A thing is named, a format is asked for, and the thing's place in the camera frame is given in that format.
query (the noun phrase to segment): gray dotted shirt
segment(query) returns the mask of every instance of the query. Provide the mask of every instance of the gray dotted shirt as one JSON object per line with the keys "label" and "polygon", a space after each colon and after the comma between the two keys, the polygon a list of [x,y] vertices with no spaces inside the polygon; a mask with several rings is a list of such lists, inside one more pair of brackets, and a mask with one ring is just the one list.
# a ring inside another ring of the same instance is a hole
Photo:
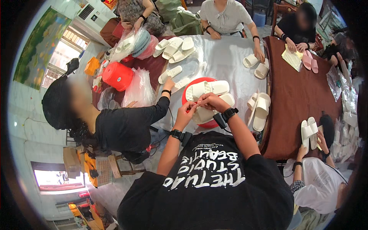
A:
{"label": "gray dotted shirt", "polygon": [[244,28],[242,22],[246,25],[253,22],[244,6],[235,0],[227,0],[223,12],[217,11],[214,0],[206,0],[202,3],[200,17],[211,23],[212,29],[220,34],[241,31]]}

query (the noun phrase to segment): red object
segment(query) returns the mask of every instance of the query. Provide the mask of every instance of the red object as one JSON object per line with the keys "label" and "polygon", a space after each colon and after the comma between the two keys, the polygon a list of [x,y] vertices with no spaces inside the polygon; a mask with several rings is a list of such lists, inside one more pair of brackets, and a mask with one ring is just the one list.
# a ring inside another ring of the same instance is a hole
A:
{"label": "red object", "polygon": [[[213,79],[213,78],[209,78],[209,77],[203,77],[203,78],[197,78],[195,80],[193,80],[192,82],[190,82],[187,87],[184,89],[184,92],[183,92],[183,96],[181,97],[181,103],[184,105],[186,102],[187,102],[187,99],[185,97],[185,92],[187,91],[187,88],[193,84],[197,84],[197,83],[200,83],[202,81],[207,81],[207,82],[211,82],[211,81],[217,81],[216,79]],[[215,120],[212,120],[212,121],[209,121],[207,123],[204,123],[204,124],[200,124],[198,125],[202,128],[216,128],[217,126],[219,126],[217,124],[217,122]]]}
{"label": "red object", "polygon": [[114,31],[113,31],[113,35],[115,37],[121,38],[121,36],[123,35],[124,32],[124,27],[121,25],[121,21],[117,24],[117,26],[115,27]]}
{"label": "red object", "polygon": [[102,73],[102,80],[119,92],[128,88],[134,72],[119,62],[110,63]]}

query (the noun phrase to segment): red stool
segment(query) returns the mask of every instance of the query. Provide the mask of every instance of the red stool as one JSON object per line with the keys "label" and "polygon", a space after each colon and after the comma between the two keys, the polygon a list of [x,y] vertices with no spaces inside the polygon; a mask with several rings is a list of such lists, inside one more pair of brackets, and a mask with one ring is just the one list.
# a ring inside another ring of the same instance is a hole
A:
{"label": "red stool", "polygon": [[[184,92],[183,92],[183,96],[181,97],[181,103],[184,105],[186,102],[187,102],[187,99],[185,97],[185,92],[187,91],[187,88],[191,85],[194,85],[194,84],[197,84],[197,83],[200,83],[202,81],[206,81],[206,82],[211,82],[211,81],[217,81],[216,79],[213,79],[213,78],[209,78],[209,77],[203,77],[203,78],[197,78],[195,80],[193,80],[192,82],[190,82],[187,87],[184,89]],[[207,123],[204,123],[204,124],[200,124],[198,125],[202,128],[216,128],[217,126],[219,126],[217,124],[217,122],[215,120],[212,120],[212,121],[209,121]]]}
{"label": "red stool", "polygon": [[119,92],[128,88],[134,72],[119,62],[110,63],[102,73],[102,80]]}

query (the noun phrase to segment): brown tablecloth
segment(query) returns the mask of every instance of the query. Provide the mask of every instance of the brown tablecloth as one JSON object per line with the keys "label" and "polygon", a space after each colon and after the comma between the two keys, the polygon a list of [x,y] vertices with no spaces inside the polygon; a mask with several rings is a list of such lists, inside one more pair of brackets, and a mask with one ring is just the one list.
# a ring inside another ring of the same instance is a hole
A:
{"label": "brown tablecloth", "polygon": [[[313,55],[318,74],[304,66],[297,72],[281,57],[285,50],[282,40],[271,36],[264,40],[270,61],[271,107],[261,152],[274,160],[295,158],[302,144],[301,122],[314,117],[319,125],[322,111],[335,121],[342,112],[341,99],[335,102],[328,86],[326,73],[331,65],[327,61]],[[317,155],[317,149],[309,147],[306,156]]]}

